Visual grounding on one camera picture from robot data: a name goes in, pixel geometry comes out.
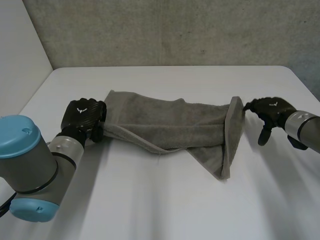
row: white tabletop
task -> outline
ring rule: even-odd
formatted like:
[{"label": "white tabletop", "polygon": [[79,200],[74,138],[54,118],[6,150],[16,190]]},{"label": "white tabletop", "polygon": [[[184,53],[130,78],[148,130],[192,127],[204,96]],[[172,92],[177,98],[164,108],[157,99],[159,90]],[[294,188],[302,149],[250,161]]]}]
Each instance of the white tabletop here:
[{"label": "white tabletop", "polygon": [[[68,103],[110,90],[212,105],[278,96],[320,115],[320,103],[282,66],[60,68],[21,112],[45,141]],[[186,151],[155,155],[119,140],[85,150],[55,218],[0,218],[3,240],[294,240],[320,235],[320,156],[294,149],[281,129],[257,144],[263,122],[246,114],[231,177],[216,180]]]}]

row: towel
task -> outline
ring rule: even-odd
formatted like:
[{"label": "towel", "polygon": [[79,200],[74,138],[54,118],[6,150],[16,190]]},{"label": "towel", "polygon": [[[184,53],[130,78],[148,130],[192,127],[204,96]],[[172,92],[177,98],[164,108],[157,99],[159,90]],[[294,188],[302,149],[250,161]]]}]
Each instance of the towel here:
[{"label": "towel", "polygon": [[111,90],[105,103],[105,136],[155,154],[184,149],[214,177],[230,177],[244,124],[240,97],[232,97],[228,105],[215,106]]}]

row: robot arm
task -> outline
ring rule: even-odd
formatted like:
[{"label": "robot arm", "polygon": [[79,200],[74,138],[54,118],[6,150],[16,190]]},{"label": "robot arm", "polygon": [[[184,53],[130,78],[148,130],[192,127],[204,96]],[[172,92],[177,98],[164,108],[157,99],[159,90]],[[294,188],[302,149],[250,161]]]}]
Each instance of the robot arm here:
[{"label": "robot arm", "polygon": [[102,140],[106,114],[103,101],[82,98],[70,102],[61,132],[48,146],[30,118],[0,118],[0,177],[16,192],[12,201],[1,206],[1,215],[9,209],[26,221],[50,221],[74,176],[86,140]]},{"label": "robot arm", "polygon": [[290,103],[279,97],[254,99],[243,108],[251,110],[264,121],[258,144],[264,146],[272,128],[280,127],[296,149],[311,148],[320,153],[320,117],[306,111],[296,110]]}]

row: logo on robotic hand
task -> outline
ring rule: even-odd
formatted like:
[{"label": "logo on robotic hand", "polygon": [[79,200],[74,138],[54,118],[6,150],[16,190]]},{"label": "logo on robotic hand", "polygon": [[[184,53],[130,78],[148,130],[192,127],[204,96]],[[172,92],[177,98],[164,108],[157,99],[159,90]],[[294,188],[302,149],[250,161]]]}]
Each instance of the logo on robotic hand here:
[{"label": "logo on robotic hand", "polygon": [[88,108],[83,109],[83,110],[80,110],[79,108],[77,108],[77,110],[78,110],[78,112],[81,114],[81,113],[83,113],[84,111],[88,110]]},{"label": "logo on robotic hand", "polygon": [[274,104],[269,104],[269,106],[277,106],[278,105],[278,102],[274,103]]}]

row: concrete wall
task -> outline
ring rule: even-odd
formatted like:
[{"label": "concrete wall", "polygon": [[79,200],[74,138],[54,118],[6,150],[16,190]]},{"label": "concrete wall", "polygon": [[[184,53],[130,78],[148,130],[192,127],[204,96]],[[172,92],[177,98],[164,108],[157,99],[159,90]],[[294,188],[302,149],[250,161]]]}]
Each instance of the concrete wall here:
[{"label": "concrete wall", "polygon": [[320,99],[319,0],[24,0],[24,4],[54,69],[281,65],[292,69]]},{"label": "concrete wall", "polygon": [[0,116],[18,114],[52,72],[20,0],[0,0]]}]

